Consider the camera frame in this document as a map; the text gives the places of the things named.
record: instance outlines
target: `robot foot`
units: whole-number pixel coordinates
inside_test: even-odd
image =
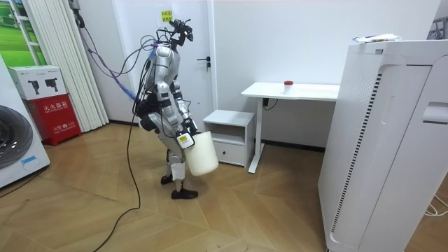
[[[191,200],[191,199],[196,198],[198,195],[199,194],[197,193],[197,191],[187,190],[187,189],[182,188],[180,192],[178,192],[177,190],[174,190],[171,193],[171,198],[173,200],[179,200],[179,199]]]
[[[163,177],[160,179],[160,183],[161,183],[162,185],[166,185],[166,184],[169,184],[169,183],[172,183],[172,182],[174,182],[174,181],[173,181],[173,174],[170,174],[169,176],[163,176]]]

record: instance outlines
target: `green picture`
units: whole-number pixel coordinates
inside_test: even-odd
[[[26,16],[22,3],[17,3],[20,15]],[[37,42],[29,21],[23,21],[24,28],[32,42]],[[41,49],[34,47],[41,64],[46,64]],[[0,55],[7,67],[34,66],[34,60],[25,42],[24,35],[15,21],[11,5],[6,0],[0,0]]]

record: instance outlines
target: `red object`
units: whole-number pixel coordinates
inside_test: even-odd
[[[24,102],[44,144],[57,146],[63,140],[81,136],[81,129],[68,94]]]

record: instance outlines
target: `drawer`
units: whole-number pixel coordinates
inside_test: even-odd
[[[244,146],[214,142],[216,155],[220,162],[244,166]]]

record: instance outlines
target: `yellow sign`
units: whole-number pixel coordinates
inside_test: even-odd
[[[162,11],[162,22],[173,21],[173,12],[171,10]]]

